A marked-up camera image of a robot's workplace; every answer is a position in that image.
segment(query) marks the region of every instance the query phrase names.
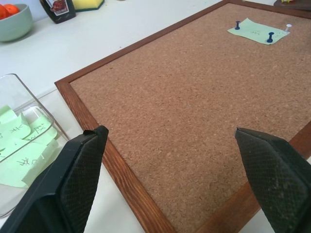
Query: sticky note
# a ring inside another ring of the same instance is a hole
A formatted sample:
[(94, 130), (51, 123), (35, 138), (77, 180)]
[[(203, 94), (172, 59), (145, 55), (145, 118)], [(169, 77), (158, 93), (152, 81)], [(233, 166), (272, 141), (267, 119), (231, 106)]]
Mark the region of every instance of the sticky note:
[(4, 150), (0, 151), (0, 162), (14, 153), (16, 150), (20, 149), (24, 145), (29, 143), (29, 141), (18, 139), (18, 138), (11, 138), (6, 141), (6, 147)]
[(42, 166), (35, 166), (41, 158), (48, 160), (58, 146), (54, 140), (49, 146), (30, 142), (13, 155), (0, 162), (0, 184), (25, 188), (28, 185), (22, 180), (27, 173), (35, 168), (34, 174), (39, 174)]
[(7, 123), (15, 118), (17, 115), (8, 105), (0, 108), (0, 124)]
[(57, 147), (57, 141), (52, 139), (41, 156), (39, 156), (35, 164), (30, 168), (25, 177), (22, 179), (22, 181), (27, 184), (27, 186), (30, 186), (35, 178), (57, 158), (59, 154)]
[[(243, 22), (239, 24), (240, 29), (235, 30), (235, 28), (231, 28), (228, 32), (239, 35), (259, 43), (265, 45), (271, 45), (276, 43), (281, 38), (287, 36), (289, 33), (283, 33), (284, 31), (281, 29), (269, 27), (263, 24), (254, 23), (249, 18), (245, 19)], [(269, 33), (274, 33), (272, 35), (273, 42), (268, 43), (267, 40), (269, 39)]]
[(24, 138), (25, 140), (31, 141), (35, 139), (36, 143), (47, 145), (57, 136), (57, 130), (53, 127), (50, 127), (51, 123), (44, 115), (41, 115), (29, 126), (31, 129), (31, 134)]
[(17, 118), (0, 124), (0, 150), (6, 147), (6, 142), (11, 138), (23, 139), (27, 137), (31, 132), (27, 121), (23, 114), (20, 114)]

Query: push pin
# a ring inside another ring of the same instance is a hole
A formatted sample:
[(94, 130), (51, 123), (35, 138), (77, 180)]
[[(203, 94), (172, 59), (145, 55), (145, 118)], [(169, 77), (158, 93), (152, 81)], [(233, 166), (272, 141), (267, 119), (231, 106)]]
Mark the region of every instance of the push pin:
[(236, 26), (235, 30), (239, 30), (240, 29), (239, 23), (240, 23), (240, 21), (237, 21), (237, 26)]
[(269, 33), (269, 39), (267, 39), (267, 42), (268, 43), (272, 43), (272, 41), (273, 41), (273, 39), (272, 39), (272, 35), (273, 35), (274, 33)]
[(284, 31), (283, 33), (284, 33), (284, 34), (289, 33), (288, 30), (289, 30), (289, 28), (290, 28), (291, 26), (292, 26), (291, 24), (287, 24), (287, 25), (286, 25), (286, 29), (285, 29), (285, 31)]

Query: white table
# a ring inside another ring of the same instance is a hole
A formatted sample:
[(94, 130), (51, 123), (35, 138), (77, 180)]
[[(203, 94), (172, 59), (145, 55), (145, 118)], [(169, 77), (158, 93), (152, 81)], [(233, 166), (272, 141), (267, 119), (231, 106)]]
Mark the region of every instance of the white table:
[[(275, 0), (253, 0), (273, 5)], [(54, 24), (49, 18), (14, 43), (0, 43), (0, 76), (16, 73), (40, 97), (70, 138), (82, 130), (54, 82), (166, 28), (219, 0), (106, 0), (98, 11)], [(0, 226), (6, 219), (0, 219)], [(117, 186), (102, 166), (86, 233), (144, 232)], [(273, 233), (258, 212), (241, 233)]]

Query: green bowl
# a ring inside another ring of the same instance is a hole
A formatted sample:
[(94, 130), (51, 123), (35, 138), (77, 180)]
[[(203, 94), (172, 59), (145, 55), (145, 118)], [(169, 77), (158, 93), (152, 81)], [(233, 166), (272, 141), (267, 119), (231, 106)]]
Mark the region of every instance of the green bowl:
[(19, 13), (0, 20), (0, 41), (6, 42), (16, 40), (31, 30), (33, 17), (29, 6), (26, 4), (15, 4)]

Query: orange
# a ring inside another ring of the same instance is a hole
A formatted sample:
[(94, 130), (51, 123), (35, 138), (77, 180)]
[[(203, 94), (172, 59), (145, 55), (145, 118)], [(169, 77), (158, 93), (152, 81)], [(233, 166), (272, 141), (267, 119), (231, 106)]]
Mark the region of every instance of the orange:
[(7, 9), (0, 4), (0, 19), (4, 19), (9, 17), (11, 14), (7, 11)]
[(4, 7), (6, 8), (6, 10), (11, 14), (11, 15), (15, 15), (18, 12), (20, 12), (20, 10), (18, 9), (17, 6), (14, 6), (12, 4), (5, 4)]

